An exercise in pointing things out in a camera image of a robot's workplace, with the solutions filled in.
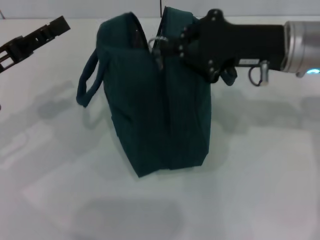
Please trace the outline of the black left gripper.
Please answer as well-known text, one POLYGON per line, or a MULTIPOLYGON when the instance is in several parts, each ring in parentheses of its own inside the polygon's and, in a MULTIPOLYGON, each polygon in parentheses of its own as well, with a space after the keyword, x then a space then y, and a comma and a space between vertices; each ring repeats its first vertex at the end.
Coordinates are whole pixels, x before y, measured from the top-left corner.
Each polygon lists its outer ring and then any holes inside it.
POLYGON ((0 72, 22 62, 33 54, 33 50, 42 47, 70 29, 65 18, 60 16, 25 37, 19 36, 5 43, 0 47, 0 53, 4 53, 4 56, 0 58, 0 72), (12 63, 5 66, 5 60, 11 60, 12 63))

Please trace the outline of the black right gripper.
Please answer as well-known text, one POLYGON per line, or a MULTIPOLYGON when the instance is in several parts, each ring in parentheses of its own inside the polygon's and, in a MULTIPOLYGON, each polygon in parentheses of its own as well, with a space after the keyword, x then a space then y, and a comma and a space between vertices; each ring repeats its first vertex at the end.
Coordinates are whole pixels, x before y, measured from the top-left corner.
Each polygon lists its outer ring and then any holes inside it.
POLYGON ((233 24, 219 9, 210 10, 178 36, 159 44, 164 57, 182 56, 185 64, 209 83, 222 78, 233 83, 236 67, 260 69, 260 82, 269 81, 269 71, 281 70, 285 58, 285 28, 282 25, 233 24))

